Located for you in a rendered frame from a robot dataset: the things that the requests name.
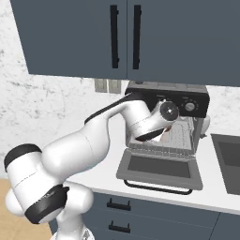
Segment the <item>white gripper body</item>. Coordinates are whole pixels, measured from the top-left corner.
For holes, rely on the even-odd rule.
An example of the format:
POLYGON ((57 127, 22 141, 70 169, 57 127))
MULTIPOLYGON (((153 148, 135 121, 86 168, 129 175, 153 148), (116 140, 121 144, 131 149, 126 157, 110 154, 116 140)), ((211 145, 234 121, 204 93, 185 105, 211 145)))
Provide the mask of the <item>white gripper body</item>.
POLYGON ((166 128, 164 128, 163 132, 160 135, 158 135, 158 136, 156 136, 156 138, 152 139, 152 141, 155 142, 155 143, 160 142, 161 139, 163 138, 164 134, 166 133, 165 129, 166 128))

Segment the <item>metal toaster oven rack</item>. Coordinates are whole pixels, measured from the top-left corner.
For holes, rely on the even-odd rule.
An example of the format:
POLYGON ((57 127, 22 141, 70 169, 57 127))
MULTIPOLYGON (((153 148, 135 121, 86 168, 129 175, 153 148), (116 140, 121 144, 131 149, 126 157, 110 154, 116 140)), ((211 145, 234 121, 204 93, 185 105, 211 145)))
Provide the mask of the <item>metal toaster oven rack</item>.
POLYGON ((176 121, 170 131, 166 132, 160 142, 138 142, 130 138, 130 143, 139 145, 162 146, 178 149, 191 149, 188 123, 186 121, 176 121))

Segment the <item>grey toaster oven door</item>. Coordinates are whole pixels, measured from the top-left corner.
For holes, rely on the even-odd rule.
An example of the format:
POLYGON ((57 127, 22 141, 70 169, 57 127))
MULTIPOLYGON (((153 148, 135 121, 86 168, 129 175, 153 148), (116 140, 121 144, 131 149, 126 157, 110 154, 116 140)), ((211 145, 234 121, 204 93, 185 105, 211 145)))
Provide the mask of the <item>grey toaster oven door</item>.
POLYGON ((194 156, 127 148, 116 177, 128 183, 136 181, 174 188, 202 190, 203 182, 194 156))

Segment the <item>black grey toaster oven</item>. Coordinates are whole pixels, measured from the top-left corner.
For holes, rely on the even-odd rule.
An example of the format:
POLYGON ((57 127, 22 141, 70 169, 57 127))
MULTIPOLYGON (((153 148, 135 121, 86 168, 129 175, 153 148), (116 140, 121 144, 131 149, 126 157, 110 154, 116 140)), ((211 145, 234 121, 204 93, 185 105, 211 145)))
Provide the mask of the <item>black grey toaster oven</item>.
POLYGON ((210 97, 204 85, 165 82, 134 82, 128 83, 125 94, 141 92, 146 96, 146 104, 153 111, 156 104, 162 100, 173 102, 179 110, 176 121, 186 121, 189 128, 191 149, 178 149, 162 146, 150 146, 147 150, 176 153, 179 155, 194 155, 200 138, 210 125, 210 116, 207 114, 210 97), (188 102, 195 104, 195 109, 188 112, 185 106, 188 102))

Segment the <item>blue-grey cupboard door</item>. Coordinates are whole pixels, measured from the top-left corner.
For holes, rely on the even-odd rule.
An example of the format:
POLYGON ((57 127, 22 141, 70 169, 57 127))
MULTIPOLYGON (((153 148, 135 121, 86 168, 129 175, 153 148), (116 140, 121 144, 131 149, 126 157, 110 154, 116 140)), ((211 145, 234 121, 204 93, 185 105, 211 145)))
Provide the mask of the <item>blue-grey cupboard door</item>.
POLYGON ((127 0, 127 77, 240 86, 240 0, 127 0), (134 5, 141 5, 133 69, 134 5))
POLYGON ((127 76, 127 0, 10 0, 28 72, 97 79, 127 76), (112 67, 110 5, 118 8, 112 67))

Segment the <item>blue-grey base cabinet door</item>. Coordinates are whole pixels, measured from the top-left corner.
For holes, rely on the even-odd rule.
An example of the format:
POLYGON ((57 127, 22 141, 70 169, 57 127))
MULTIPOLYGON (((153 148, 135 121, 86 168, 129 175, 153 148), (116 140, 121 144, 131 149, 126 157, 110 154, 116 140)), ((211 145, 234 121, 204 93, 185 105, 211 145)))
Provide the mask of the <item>blue-grey base cabinet door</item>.
POLYGON ((210 240, 240 240, 240 216, 221 213, 210 240))

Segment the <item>blue-grey drawer front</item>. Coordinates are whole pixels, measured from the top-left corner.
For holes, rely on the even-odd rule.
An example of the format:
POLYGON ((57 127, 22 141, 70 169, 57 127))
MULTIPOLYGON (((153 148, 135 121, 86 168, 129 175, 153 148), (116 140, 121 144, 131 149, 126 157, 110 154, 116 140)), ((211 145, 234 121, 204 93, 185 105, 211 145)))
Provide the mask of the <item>blue-grey drawer front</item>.
POLYGON ((206 228, 213 228, 218 219, 218 212, 214 211, 95 192, 93 207, 84 215, 85 221, 88 224, 93 223, 94 220, 99 222, 98 218, 107 214, 113 214, 115 217, 118 214, 124 214, 156 218, 206 228), (110 198, 114 203, 127 204, 130 201, 131 211, 108 208, 106 204, 110 198))
POLYGON ((147 217, 112 217, 97 218, 86 226, 92 231, 96 240, 210 240, 211 228, 199 227, 147 217), (117 226, 130 225, 130 233, 115 232, 108 229, 109 224, 117 226))

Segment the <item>grey sink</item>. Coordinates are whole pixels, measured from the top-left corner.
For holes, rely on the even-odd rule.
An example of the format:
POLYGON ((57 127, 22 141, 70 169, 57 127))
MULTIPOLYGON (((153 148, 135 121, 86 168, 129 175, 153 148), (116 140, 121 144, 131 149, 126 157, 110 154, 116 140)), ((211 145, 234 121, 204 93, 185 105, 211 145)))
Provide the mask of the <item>grey sink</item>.
POLYGON ((228 194, 240 196, 240 136, 211 135, 228 194))

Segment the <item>grey wall outlet plate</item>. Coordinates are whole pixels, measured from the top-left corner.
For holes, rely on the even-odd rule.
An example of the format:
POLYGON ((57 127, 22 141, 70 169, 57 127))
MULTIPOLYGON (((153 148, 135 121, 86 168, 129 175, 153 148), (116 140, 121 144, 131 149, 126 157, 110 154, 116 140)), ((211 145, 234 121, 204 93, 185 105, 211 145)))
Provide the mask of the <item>grey wall outlet plate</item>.
POLYGON ((105 79, 95 79, 95 91, 98 93, 107 93, 107 81, 105 79))
POLYGON ((109 92, 112 94, 121 93, 121 81, 120 80, 108 80, 109 92))

